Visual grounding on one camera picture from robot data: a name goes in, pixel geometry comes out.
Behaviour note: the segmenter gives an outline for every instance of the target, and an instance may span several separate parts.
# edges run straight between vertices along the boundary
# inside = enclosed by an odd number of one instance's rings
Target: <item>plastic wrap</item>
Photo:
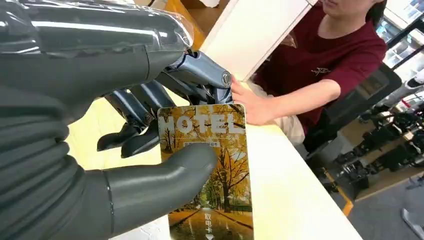
[[[182,15],[116,0],[20,0],[0,22],[0,53],[95,54],[145,46],[148,52],[184,51],[193,27]]]

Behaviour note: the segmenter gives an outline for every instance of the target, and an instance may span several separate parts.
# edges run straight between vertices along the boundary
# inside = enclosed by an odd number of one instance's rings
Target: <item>red t-shirt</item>
[[[342,97],[377,70],[387,46],[372,22],[346,36],[325,39],[318,36],[325,15],[322,6],[313,7],[293,30],[297,48],[280,45],[254,82],[268,94],[281,96],[331,79],[340,85]],[[322,107],[298,115],[305,132],[317,124],[321,111]]]

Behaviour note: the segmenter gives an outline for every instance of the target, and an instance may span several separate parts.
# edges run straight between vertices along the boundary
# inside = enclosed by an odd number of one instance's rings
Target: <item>arrow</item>
[[[214,237],[214,235],[206,234],[206,238],[207,238],[207,240],[212,240],[212,239],[214,239],[215,237]]]

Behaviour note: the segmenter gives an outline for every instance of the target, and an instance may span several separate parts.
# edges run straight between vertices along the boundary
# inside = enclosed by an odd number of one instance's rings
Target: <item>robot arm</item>
[[[187,26],[176,14],[109,1],[0,0],[0,239],[104,240],[198,193],[217,158],[203,144],[155,166],[86,171],[64,142],[67,125],[102,96],[149,126],[148,144],[131,144],[141,152],[157,138],[142,114],[174,104],[159,83],[194,104],[231,102],[229,73],[185,53]]]

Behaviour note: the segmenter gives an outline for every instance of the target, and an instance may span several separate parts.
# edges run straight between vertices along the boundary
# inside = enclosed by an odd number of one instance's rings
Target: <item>beige pants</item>
[[[252,82],[252,78],[247,80],[245,83],[257,96],[265,98],[274,97],[273,95],[268,95],[259,85],[254,84]],[[274,119],[274,122],[294,146],[303,143],[305,140],[304,128],[296,115],[279,117]]]

